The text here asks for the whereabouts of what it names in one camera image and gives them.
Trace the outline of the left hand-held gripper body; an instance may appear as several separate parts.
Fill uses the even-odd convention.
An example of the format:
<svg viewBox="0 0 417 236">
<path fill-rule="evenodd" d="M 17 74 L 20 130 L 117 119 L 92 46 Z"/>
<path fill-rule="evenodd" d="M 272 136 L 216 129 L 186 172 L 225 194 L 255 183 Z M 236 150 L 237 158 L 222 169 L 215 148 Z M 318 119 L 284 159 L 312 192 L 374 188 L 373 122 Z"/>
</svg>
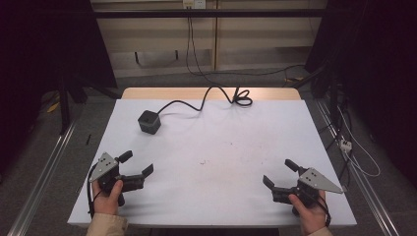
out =
<svg viewBox="0 0 417 236">
<path fill-rule="evenodd" d="M 91 168 L 89 182 L 97 181 L 100 189 L 105 193 L 110 193 L 117 180 L 122 180 L 124 185 L 122 193 L 142 189 L 145 178 L 142 173 L 139 175 L 125 176 L 119 172 L 118 157 L 112 157 L 104 152 L 97 163 Z"/>
</svg>

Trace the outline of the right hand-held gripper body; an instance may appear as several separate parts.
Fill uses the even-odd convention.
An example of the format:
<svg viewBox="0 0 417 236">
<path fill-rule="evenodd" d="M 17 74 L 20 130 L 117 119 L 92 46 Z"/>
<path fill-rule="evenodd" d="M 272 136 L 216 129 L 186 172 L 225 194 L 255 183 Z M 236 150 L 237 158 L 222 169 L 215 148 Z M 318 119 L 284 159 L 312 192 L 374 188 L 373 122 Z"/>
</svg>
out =
<svg viewBox="0 0 417 236">
<path fill-rule="evenodd" d="M 297 185 L 292 188 L 279 188 L 271 184 L 272 200 L 276 203 L 288 204 L 290 194 L 298 197 L 305 207 L 314 207 L 319 203 L 319 190 L 342 194 L 340 187 L 331 182 L 326 176 L 314 168 L 290 166 L 299 176 Z"/>
</svg>

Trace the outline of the black cube power socket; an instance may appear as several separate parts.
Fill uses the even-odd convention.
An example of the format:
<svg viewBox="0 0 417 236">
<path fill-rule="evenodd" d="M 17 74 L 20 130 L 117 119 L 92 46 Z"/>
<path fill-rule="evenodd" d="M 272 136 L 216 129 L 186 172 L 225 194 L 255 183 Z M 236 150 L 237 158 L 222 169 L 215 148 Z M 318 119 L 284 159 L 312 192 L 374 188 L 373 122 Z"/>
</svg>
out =
<svg viewBox="0 0 417 236">
<path fill-rule="evenodd" d="M 154 135 L 161 126 L 159 115 L 156 112 L 145 110 L 138 119 L 143 132 Z"/>
</svg>

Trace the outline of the person's left hand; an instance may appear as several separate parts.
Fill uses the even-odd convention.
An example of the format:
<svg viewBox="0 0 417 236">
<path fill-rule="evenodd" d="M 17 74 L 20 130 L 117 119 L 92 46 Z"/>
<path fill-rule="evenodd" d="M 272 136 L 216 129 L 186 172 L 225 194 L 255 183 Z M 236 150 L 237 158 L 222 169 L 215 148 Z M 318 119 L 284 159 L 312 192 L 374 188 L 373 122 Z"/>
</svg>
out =
<svg viewBox="0 0 417 236">
<path fill-rule="evenodd" d="M 97 181 L 92 183 L 92 192 L 95 196 L 93 207 L 95 213 L 104 213 L 110 215 L 118 214 L 118 198 L 122 193 L 123 182 L 118 180 L 113 186 L 111 192 L 106 194 L 102 192 Z"/>
</svg>

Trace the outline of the person's right hand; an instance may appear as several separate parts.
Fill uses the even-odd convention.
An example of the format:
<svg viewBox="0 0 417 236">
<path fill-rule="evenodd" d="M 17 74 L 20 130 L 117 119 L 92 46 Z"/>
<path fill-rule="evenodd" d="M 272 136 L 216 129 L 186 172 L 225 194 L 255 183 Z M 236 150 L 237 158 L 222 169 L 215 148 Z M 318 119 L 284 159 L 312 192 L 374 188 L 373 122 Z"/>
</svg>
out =
<svg viewBox="0 0 417 236">
<path fill-rule="evenodd" d="M 326 227 L 327 214 L 320 206 L 307 208 L 295 195 L 289 195 L 288 199 L 299 212 L 303 236 L 319 236 L 320 231 L 328 229 Z"/>
</svg>

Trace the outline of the black metal stand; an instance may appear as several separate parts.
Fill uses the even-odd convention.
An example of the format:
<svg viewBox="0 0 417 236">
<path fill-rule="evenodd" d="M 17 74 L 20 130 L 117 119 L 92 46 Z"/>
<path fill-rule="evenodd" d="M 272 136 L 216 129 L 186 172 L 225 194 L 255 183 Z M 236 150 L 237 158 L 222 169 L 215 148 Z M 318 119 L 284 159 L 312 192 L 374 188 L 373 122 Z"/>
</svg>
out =
<svg viewBox="0 0 417 236">
<path fill-rule="evenodd" d="M 83 89 L 82 81 L 63 67 L 58 68 L 58 91 L 61 110 L 61 131 L 64 135 L 71 124 L 69 95 L 75 103 L 85 103 L 88 99 Z"/>
</svg>

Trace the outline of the black horizontal metal bar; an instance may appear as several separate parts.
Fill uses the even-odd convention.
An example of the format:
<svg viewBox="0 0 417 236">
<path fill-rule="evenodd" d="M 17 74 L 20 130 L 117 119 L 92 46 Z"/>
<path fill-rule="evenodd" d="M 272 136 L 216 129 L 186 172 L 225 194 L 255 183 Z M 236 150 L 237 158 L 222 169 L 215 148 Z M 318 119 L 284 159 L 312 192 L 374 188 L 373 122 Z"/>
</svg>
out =
<svg viewBox="0 0 417 236">
<path fill-rule="evenodd" d="M 95 11 L 100 19 L 118 18 L 311 18 L 328 14 L 325 9 L 284 9 L 284 10 L 136 10 L 136 11 Z"/>
</svg>

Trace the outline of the aluminium floor rail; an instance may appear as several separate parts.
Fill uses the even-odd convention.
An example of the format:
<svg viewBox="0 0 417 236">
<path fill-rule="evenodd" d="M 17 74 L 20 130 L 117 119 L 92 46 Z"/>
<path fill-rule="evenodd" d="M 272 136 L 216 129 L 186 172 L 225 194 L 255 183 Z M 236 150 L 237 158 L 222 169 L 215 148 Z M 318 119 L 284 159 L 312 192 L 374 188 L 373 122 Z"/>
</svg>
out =
<svg viewBox="0 0 417 236">
<path fill-rule="evenodd" d="M 336 128 L 331 124 L 329 109 L 324 101 L 316 100 L 316 105 L 328 125 L 328 131 L 332 137 L 338 142 Z M 363 170 L 358 168 L 359 163 L 354 155 L 349 156 L 346 152 L 342 154 L 345 161 L 349 161 L 348 166 L 350 170 L 350 176 L 355 179 L 362 195 L 365 198 L 367 205 L 369 206 L 374 218 L 378 222 L 385 236 L 399 236 L 399 232 L 396 229 L 391 216 L 389 215 L 386 207 L 384 206 L 381 198 L 372 187 L 369 181 L 369 175 L 365 174 Z"/>
<path fill-rule="evenodd" d="M 46 188 L 60 162 L 60 159 L 70 141 L 77 122 L 71 122 L 66 130 L 59 135 L 57 143 L 49 155 L 42 172 L 32 188 L 29 197 L 25 201 L 7 236 L 26 236 L 34 215 L 44 196 Z"/>
</svg>

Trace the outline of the white wall outlet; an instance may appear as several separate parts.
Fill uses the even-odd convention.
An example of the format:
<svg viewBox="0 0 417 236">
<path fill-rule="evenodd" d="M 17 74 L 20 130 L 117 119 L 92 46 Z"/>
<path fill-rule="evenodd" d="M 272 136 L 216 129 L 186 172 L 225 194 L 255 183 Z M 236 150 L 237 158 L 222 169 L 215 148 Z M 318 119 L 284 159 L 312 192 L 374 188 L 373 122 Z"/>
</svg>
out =
<svg viewBox="0 0 417 236">
<path fill-rule="evenodd" d="M 198 9 L 202 10 L 207 7 L 206 0 L 183 0 L 184 9 Z"/>
</svg>

